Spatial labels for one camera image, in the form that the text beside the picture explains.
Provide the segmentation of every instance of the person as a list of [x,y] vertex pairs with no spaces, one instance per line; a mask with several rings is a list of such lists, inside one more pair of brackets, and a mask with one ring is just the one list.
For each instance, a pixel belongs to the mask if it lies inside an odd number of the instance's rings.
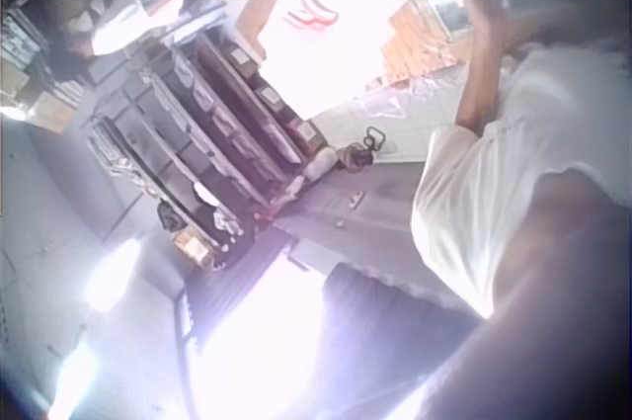
[[71,40],[71,52],[84,59],[111,54],[138,40],[148,31],[174,23],[185,0],[116,0],[92,34]]
[[455,124],[432,135],[411,226],[424,262],[489,318],[559,240],[629,205],[632,99],[617,56],[587,47],[536,46],[501,82],[526,34],[495,0],[464,4],[469,75]]

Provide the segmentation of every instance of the cardboard box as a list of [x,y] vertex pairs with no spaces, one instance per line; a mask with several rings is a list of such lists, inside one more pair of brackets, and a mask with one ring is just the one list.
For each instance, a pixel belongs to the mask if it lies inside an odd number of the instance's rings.
[[75,115],[75,109],[43,91],[29,109],[27,122],[55,133],[62,133]]
[[296,118],[287,126],[288,131],[298,142],[301,149],[313,155],[327,144],[325,137],[314,124]]
[[237,44],[231,43],[222,50],[222,53],[246,82],[251,81],[257,74],[259,65]]
[[187,227],[174,235],[174,244],[203,269],[212,267],[215,251],[192,227]]
[[273,111],[275,114],[278,114],[283,111],[285,108],[285,102],[280,97],[275,89],[270,87],[269,85],[264,85],[258,88],[256,91],[259,98],[262,100],[264,104]]

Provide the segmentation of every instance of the metal rack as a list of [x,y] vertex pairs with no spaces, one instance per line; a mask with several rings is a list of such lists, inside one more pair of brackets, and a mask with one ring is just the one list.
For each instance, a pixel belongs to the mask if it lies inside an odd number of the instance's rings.
[[253,92],[250,86],[205,34],[201,34],[197,37],[195,63],[198,68],[209,66],[217,72],[228,86],[230,86],[233,92],[239,96],[242,103],[248,108],[259,125],[264,129],[268,129],[269,134],[274,133],[276,138],[281,140],[279,144],[285,145],[295,153],[297,163],[302,164],[309,159],[309,155],[301,151],[296,143],[287,135],[266,105],[261,102],[257,94]]

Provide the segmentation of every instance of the man's hand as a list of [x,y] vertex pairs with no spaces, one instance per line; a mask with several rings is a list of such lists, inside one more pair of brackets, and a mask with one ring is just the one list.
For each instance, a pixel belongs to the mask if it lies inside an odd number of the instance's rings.
[[504,52],[508,44],[508,16],[498,0],[463,0],[474,31],[474,41]]

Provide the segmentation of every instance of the white shirt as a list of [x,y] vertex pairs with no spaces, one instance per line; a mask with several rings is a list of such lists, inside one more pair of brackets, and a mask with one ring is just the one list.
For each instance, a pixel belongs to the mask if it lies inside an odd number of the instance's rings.
[[148,31],[178,20],[184,0],[171,0],[153,16],[144,5],[151,0],[116,0],[100,18],[92,35],[95,55],[111,54],[138,40]]
[[629,81],[613,56],[537,50],[501,89],[482,137],[436,130],[415,196],[412,230],[424,262],[481,316],[494,312],[496,271],[538,178],[574,168],[630,203]]

